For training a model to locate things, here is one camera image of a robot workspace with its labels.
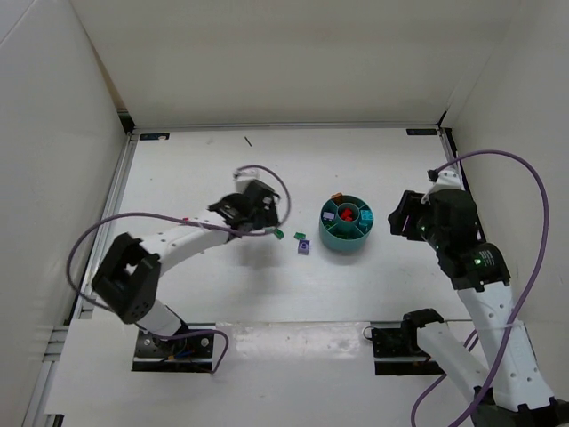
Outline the blue corner label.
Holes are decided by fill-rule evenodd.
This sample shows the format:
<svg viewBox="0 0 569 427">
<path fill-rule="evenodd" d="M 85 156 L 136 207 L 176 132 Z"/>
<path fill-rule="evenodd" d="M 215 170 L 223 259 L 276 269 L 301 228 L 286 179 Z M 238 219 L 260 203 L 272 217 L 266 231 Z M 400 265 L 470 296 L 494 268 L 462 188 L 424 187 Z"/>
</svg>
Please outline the blue corner label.
<svg viewBox="0 0 569 427">
<path fill-rule="evenodd" d="M 407 128 L 406 134 L 408 136 L 435 136 L 438 131 L 433 128 Z"/>
<path fill-rule="evenodd" d="M 169 133 L 142 133 L 139 136 L 140 141 L 168 141 Z"/>
</svg>

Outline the blue right corner label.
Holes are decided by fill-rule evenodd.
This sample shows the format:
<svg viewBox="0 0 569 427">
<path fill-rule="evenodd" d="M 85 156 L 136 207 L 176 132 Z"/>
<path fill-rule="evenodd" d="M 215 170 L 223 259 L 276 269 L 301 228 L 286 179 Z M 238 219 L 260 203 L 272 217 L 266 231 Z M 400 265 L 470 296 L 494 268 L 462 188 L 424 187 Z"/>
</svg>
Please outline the blue right corner label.
<svg viewBox="0 0 569 427">
<path fill-rule="evenodd" d="M 433 128 L 407 128 L 406 134 L 408 136 L 435 136 L 438 131 Z"/>
</svg>

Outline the small teal lego brick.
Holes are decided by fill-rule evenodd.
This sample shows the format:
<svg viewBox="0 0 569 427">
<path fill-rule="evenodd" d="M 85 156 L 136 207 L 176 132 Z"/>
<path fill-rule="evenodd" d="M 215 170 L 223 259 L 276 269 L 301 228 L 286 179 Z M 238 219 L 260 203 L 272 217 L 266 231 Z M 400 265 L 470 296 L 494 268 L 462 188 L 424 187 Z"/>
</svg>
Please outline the small teal lego brick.
<svg viewBox="0 0 569 427">
<path fill-rule="evenodd" d="M 362 223 L 373 222 L 373 213 L 371 210 L 361 210 L 359 220 Z"/>
</svg>

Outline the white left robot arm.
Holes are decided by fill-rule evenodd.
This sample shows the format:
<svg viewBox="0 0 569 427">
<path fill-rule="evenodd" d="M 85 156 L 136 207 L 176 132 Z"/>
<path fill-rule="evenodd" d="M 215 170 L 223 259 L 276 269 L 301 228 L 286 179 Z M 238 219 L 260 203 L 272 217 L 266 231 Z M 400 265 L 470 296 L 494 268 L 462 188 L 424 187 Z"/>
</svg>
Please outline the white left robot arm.
<svg viewBox="0 0 569 427">
<path fill-rule="evenodd" d="M 160 278 L 207 249 L 278 224 L 280 196 L 266 183 L 247 180 L 241 190 L 209 205 L 187 225 L 144 238 L 128 233 L 113 241 L 92 281 L 92 289 L 126 325 L 162 341 L 184 334 L 184 322 L 157 297 Z"/>
</svg>

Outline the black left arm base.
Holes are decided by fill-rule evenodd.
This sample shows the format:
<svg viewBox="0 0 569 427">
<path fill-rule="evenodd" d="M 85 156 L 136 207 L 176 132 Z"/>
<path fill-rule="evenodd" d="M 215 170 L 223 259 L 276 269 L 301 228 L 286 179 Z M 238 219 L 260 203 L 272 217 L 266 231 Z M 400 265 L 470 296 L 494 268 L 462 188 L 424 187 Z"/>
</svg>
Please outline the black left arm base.
<svg viewBox="0 0 569 427">
<path fill-rule="evenodd" d="M 131 370 L 150 373 L 210 373 L 215 343 L 221 343 L 221 339 L 211 332 L 185 340 L 162 342 L 139 331 Z"/>
</svg>

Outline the lavender inverted square lego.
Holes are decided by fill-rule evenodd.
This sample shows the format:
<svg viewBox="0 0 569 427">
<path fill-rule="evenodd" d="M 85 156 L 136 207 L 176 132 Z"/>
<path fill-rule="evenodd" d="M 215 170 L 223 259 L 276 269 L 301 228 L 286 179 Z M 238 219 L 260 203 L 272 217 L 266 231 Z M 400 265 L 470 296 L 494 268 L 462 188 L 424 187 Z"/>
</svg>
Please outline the lavender inverted square lego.
<svg viewBox="0 0 569 427">
<path fill-rule="evenodd" d="M 300 239 L 298 241 L 297 253 L 308 255 L 309 251 L 310 251 L 310 241 L 307 239 Z"/>
</svg>

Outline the teal round divided container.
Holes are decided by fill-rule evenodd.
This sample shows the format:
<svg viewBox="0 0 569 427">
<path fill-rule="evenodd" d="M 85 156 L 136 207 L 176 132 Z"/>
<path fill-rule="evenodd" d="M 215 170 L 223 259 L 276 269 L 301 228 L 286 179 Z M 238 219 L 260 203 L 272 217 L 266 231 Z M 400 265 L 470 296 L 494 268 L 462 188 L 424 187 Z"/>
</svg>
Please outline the teal round divided container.
<svg viewBox="0 0 569 427">
<path fill-rule="evenodd" d="M 364 200 L 336 193 L 321 208 L 319 237 L 329 250 L 352 254 L 365 245 L 373 223 L 373 210 Z"/>
</svg>

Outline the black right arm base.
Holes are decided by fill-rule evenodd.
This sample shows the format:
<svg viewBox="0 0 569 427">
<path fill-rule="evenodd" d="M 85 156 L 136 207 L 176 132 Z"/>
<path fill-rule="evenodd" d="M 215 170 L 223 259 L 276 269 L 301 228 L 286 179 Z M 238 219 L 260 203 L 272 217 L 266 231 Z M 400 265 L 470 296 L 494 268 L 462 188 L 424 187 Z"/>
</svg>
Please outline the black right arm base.
<svg viewBox="0 0 569 427">
<path fill-rule="evenodd" d="M 443 323 L 434 309 L 405 313 L 399 323 L 371 323 L 362 331 L 373 348 L 377 376 L 441 375 L 438 363 L 417 343 L 417 331 L 430 323 Z"/>
</svg>

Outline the blue left corner label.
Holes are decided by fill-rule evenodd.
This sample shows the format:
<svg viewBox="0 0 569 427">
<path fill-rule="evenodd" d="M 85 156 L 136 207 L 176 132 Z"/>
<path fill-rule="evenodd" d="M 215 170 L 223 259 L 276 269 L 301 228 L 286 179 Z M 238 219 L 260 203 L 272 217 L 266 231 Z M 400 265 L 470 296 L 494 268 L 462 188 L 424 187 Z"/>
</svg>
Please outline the blue left corner label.
<svg viewBox="0 0 569 427">
<path fill-rule="evenodd" d="M 169 133 L 142 133 L 139 136 L 140 141 L 168 141 Z"/>
</svg>

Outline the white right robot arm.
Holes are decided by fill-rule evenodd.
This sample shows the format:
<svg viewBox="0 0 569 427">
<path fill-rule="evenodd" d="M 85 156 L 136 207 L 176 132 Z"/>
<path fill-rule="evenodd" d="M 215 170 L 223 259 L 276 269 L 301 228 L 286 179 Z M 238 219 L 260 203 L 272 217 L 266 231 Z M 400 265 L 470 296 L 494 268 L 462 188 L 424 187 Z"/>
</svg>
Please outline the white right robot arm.
<svg viewBox="0 0 569 427">
<path fill-rule="evenodd" d="M 425 241 L 436 252 L 476 330 L 485 366 L 458 342 L 433 309 L 404 314 L 413 353 L 438 363 L 470 405 L 476 426 L 562 426 L 568 404 L 543 379 L 523 322 L 515 319 L 510 274 L 500 250 L 478 237 L 477 206 L 461 189 L 407 190 L 388 217 L 390 232 Z"/>
</svg>

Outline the red round printed lego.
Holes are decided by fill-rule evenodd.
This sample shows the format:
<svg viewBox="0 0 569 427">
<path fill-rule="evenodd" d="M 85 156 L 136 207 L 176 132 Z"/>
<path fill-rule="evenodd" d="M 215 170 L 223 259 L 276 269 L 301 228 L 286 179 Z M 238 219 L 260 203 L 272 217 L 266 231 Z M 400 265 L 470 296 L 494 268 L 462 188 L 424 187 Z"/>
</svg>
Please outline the red round printed lego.
<svg viewBox="0 0 569 427">
<path fill-rule="evenodd" d="M 352 208 L 346 207 L 339 211 L 340 218 L 345 222 L 353 222 L 358 215 L 358 211 Z"/>
</svg>

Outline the green square lego brick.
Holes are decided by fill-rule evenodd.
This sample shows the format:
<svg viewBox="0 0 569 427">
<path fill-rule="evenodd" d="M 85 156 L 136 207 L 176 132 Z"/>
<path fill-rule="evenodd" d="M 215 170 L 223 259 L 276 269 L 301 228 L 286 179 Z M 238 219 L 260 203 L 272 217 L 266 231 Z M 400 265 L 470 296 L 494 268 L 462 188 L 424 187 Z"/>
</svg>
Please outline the green square lego brick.
<svg viewBox="0 0 569 427">
<path fill-rule="evenodd" d="M 354 230 L 350 231 L 350 232 L 335 232 L 334 236 L 338 239 L 342 239 L 342 240 L 353 240 L 353 239 L 357 239 L 357 234 Z"/>
</svg>

